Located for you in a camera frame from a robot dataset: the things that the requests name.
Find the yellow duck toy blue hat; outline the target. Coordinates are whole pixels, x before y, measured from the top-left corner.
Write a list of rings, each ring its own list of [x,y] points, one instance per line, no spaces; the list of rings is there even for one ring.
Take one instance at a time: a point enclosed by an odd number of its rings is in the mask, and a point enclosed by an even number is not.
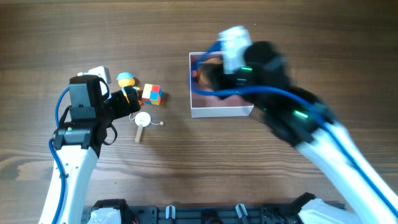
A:
[[[138,102],[140,105],[143,105],[142,101],[142,90],[141,88],[137,85],[138,84],[138,79],[136,79],[131,73],[129,72],[122,72],[118,75],[117,77],[118,85],[121,87],[124,96],[128,100],[127,93],[124,90],[124,87],[126,86],[132,86],[133,89],[137,91],[138,94]]]

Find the colourful puzzle cube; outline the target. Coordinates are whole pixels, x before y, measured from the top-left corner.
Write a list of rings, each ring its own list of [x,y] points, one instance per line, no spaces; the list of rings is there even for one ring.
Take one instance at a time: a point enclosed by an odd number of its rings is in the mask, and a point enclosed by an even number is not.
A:
[[[142,91],[142,101],[148,105],[160,105],[162,99],[162,89],[160,85],[146,83]]]

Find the brown plush toy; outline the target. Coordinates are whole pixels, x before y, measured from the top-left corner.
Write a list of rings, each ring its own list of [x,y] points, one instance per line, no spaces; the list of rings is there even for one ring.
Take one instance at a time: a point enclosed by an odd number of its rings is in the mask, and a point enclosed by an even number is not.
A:
[[[220,75],[223,74],[223,60],[213,57],[200,62],[192,73],[194,82],[199,90],[214,91],[220,89]]]

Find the white cardboard box pink inside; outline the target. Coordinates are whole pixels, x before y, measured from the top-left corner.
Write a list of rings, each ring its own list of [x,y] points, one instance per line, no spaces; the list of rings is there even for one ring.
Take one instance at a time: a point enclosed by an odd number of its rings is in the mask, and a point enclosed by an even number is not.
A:
[[[190,88],[190,109],[192,118],[212,118],[228,116],[249,116],[254,105],[244,101],[240,96],[233,95],[224,100],[216,96],[203,96]]]

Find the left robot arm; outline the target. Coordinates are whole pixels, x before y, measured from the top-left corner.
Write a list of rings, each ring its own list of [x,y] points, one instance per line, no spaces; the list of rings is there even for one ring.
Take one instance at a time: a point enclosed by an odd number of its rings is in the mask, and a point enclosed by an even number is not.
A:
[[[70,105],[55,116],[57,128],[49,140],[54,166],[40,223],[80,222],[91,175],[108,144],[107,130],[115,119],[141,108],[132,84],[110,92],[97,75],[72,77],[64,94],[70,95]]]

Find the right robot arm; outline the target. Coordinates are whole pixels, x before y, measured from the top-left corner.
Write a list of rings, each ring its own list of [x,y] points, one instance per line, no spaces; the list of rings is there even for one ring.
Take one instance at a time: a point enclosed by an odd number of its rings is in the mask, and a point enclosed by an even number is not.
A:
[[[261,109],[272,133],[316,165],[351,206],[342,210],[307,194],[294,208],[302,223],[397,222],[397,195],[332,110],[290,81],[285,59],[269,42],[239,46],[219,40],[210,52],[221,53],[220,63],[200,62],[210,95],[238,95]]]

